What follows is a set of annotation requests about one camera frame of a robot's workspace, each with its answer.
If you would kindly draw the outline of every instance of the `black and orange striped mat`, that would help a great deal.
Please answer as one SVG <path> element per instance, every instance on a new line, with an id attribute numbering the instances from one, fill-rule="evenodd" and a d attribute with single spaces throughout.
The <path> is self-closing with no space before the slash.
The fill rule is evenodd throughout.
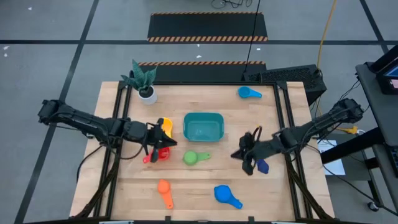
<path id="1" fill-rule="evenodd" d="M 156 82 L 238 82 L 242 79 L 246 62 L 141 62 L 139 65 L 144 72 L 158 66 Z M 265 62 L 248 62 L 248 73 L 265 69 Z"/>
<path id="2" fill-rule="evenodd" d="M 263 42 L 267 30 L 262 12 L 160 12 L 150 16 L 149 42 Z"/>

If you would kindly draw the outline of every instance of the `orange measuring spoon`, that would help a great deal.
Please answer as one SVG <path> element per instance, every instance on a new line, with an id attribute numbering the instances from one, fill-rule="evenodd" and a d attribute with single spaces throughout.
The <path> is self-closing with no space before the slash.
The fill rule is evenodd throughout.
<path id="1" fill-rule="evenodd" d="M 157 185 L 157 191 L 162 196 L 164 203 L 166 204 L 166 208 L 172 209 L 174 205 L 170 183 L 167 180 L 160 180 L 159 184 Z"/>

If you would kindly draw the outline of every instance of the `teal bowl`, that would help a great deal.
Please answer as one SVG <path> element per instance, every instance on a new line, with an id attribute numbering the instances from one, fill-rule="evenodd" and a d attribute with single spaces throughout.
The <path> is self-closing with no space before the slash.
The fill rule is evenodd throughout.
<path id="1" fill-rule="evenodd" d="M 219 113 L 188 113 L 183 132 L 189 141 L 219 141 L 224 136 L 224 118 Z"/>

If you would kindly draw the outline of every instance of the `potted plant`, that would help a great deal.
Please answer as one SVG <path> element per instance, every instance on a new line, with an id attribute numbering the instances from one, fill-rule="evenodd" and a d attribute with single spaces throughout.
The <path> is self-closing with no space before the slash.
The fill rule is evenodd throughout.
<path id="1" fill-rule="evenodd" d="M 157 67 L 144 73 L 138 63 L 133 60 L 130 77 L 122 75 L 126 84 L 138 91 L 139 98 L 145 105 L 154 104 L 157 100 L 156 91 L 152 85 L 156 77 L 156 69 Z"/>

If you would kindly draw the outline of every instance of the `red object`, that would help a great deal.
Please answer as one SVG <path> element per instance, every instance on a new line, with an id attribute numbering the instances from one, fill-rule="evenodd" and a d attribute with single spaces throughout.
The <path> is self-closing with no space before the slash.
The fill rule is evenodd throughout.
<path id="1" fill-rule="evenodd" d="M 159 154 L 158 160 L 160 160 L 160 161 L 165 161 L 170 157 L 170 148 L 169 147 L 164 147 L 163 149 L 159 149 L 157 152 Z M 150 161 L 152 153 L 154 153 L 154 152 L 152 151 L 148 156 L 144 157 L 144 159 L 142 161 L 144 163 L 148 163 Z"/>

